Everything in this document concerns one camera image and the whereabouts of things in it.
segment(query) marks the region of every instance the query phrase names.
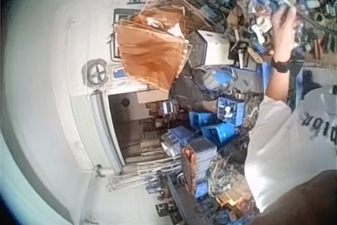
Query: person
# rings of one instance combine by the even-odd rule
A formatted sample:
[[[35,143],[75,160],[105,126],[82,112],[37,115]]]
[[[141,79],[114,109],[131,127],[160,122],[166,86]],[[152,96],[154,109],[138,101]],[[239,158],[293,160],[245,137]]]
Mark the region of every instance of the person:
[[[249,224],[337,224],[337,86],[309,92],[293,113],[286,105],[299,22],[294,7],[272,17],[271,75],[245,162],[261,212]]]

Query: pile of parts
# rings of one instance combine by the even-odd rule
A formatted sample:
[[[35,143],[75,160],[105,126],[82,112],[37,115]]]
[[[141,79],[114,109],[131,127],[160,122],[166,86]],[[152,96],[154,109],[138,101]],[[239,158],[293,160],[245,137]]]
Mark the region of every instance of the pile of parts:
[[[125,73],[169,92],[189,123],[167,125],[168,160],[115,178],[110,189],[146,184],[164,202],[158,215],[175,224],[246,224],[258,213],[243,168],[274,54],[271,15],[284,4],[303,20],[291,57],[295,108],[320,87],[303,68],[336,67],[337,0],[148,0],[115,24]]]

